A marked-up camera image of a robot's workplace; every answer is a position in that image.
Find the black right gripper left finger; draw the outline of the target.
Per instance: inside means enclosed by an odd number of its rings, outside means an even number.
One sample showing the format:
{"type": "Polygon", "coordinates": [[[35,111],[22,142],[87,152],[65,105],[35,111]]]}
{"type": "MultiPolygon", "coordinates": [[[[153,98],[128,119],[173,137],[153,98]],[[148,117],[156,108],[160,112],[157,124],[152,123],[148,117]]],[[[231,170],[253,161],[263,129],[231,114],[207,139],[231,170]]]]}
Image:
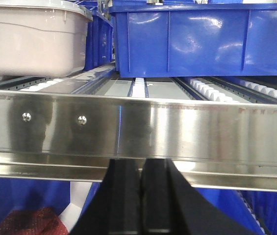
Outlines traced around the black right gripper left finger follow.
{"type": "Polygon", "coordinates": [[[141,235],[140,176],[135,160],[110,160],[106,175],[71,235],[141,235]]]}

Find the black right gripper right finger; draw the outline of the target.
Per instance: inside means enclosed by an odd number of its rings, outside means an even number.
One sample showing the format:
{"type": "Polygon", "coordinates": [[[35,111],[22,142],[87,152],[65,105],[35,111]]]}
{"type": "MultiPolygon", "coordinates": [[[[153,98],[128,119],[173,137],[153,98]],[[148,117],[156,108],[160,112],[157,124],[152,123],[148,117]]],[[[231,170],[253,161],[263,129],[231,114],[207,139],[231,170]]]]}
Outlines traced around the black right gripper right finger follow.
{"type": "Polygon", "coordinates": [[[142,170],[145,235],[252,235],[207,201],[169,159],[146,159],[142,170]]]}

